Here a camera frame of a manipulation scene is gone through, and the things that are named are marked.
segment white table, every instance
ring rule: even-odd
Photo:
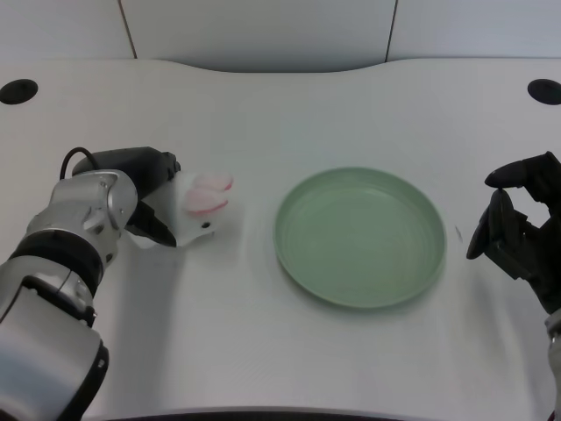
[[[229,220],[187,250],[129,242],[96,296],[110,371],[89,418],[221,408],[312,408],[400,419],[546,419],[546,317],[529,286],[465,251],[500,165],[561,157],[561,106],[527,93],[555,60],[398,61],[323,75],[236,75],[164,61],[0,67],[1,259],[46,205],[63,155],[153,146],[187,170],[235,176]],[[280,270],[275,210],[302,178],[390,171],[424,191],[448,237],[443,279],[413,303],[345,310]],[[546,211],[522,191],[518,209]]]

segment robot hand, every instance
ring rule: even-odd
[[[66,179],[75,152],[88,160]],[[50,203],[0,266],[0,419],[82,417],[109,366],[91,328],[97,286],[123,229],[175,246],[141,199],[179,169],[172,154],[149,147],[67,155]]]
[[[181,170],[175,155],[151,147],[134,147],[98,152],[78,162],[72,175],[95,169],[122,171],[131,178],[138,194],[137,207],[129,219],[126,230],[139,237],[147,237],[163,246],[176,247],[174,235],[156,218],[154,209],[142,201],[160,186],[171,181]]]
[[[513,279],[528,281],[550,314],[561,308],[561,164],[548,152],[493,171],[485,184],[497,190],[483,212],[467,251],[483,253]],[[545,203],[550,218],[537,228],[515,210],[503,189],[524,187]]]

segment pink object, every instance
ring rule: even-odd
[[[186,193],[183,209],[196,215],[203,215],[217,211],[226,204],[228,204],[228,200],[222,193],[203,187],[195,187]]]
[[[226,190],[233,178],[225,173],[194,174],[179,171],[173,180],[145,197],[156,217],[167,225],[177,246],[185,246],[197,237],[214,232],[227,219]],[[155,243],[134,237],[141,248]]]
[[[193,187],[226,191],[231,189],[233,183],[233,177],[227,173],[202,173],[193,180]]]

